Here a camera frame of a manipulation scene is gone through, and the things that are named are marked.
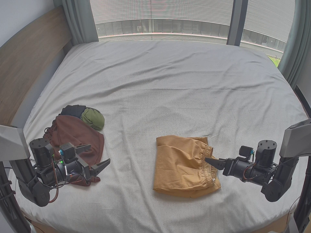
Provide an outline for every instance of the bed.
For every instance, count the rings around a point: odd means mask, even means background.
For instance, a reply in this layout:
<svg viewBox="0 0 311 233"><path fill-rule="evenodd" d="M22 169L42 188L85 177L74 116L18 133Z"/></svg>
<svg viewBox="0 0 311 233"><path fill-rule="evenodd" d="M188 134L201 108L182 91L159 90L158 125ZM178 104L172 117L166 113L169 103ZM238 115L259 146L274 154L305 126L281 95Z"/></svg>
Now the bed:
<svg viewBox="0 0 311 233"><path fill-rule="evenodd" d="M24 214L60 232L251 232L284 216L300 195L306 158L274 203L260 187L218 172L221 189L197 199L152 190L156 137L207 136L217 158L236 157L307 119L282 74L259 51L186 41L117 41L74 46L42 91L24 127L26 141L68 104L101 111L102 161L111 164L89 187L66 185L38 207L10 172Z"/></svg>

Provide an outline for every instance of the green grass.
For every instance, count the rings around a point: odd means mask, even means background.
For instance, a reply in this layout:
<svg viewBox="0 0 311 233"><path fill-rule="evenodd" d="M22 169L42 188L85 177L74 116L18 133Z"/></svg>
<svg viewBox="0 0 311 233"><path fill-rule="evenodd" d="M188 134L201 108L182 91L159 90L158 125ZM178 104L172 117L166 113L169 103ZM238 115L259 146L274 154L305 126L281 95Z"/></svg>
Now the green grass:
<svg viewBox="0 0 311 233"><path fill-rule="evenodd" d="M270 58L270 60L272 60L272 62L275 64L276 67L279 65L281 59L274 58L271 56L268 56L268 57Z"/></svg>

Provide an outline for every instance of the headboard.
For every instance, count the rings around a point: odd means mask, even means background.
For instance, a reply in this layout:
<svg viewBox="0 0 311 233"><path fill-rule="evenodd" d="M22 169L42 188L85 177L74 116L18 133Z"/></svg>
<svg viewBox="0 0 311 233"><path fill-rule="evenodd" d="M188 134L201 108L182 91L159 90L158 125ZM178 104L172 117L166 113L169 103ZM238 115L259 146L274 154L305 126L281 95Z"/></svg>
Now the headboard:
<svg viewBox="0 0 311 233"><path fill-rule="evenodd" d="M32 84L71 38L59 6L25 26L0 48L0 124L11 124Z"/></svg>

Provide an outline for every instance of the gray-green curtain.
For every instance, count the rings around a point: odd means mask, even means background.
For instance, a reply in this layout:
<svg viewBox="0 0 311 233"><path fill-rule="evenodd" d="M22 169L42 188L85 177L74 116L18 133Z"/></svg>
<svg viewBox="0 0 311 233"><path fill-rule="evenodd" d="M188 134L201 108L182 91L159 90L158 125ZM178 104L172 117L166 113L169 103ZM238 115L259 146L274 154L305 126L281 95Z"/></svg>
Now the gray-green curtain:
<svg viewBox="0 0 311 233"><path fill-rule="evenodd" d="M62 5L72 34L72 44L98 41L90 0L53 0Z"/></svg>
<svg viewBox="0 0 311 233"><path fill-rule="evenodd" d="M279 63L279 70L294 89L311 48L311 0L295 0L292 28Z"/></svg>

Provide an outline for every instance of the tan shorts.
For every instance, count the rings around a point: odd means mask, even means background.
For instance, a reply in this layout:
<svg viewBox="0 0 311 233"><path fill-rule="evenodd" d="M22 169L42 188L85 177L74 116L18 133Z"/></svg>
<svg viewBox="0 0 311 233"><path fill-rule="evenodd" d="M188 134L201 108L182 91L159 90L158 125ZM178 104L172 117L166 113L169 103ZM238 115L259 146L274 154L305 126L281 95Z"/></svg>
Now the tan shorts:
<svg viewBox="0 0 311 233"><path fill-rule="evenodd" d="M204 161L212 156L207 138L176 135L156 139L153 189L169 195L197 198L219 189L217 169Z"/></svg>

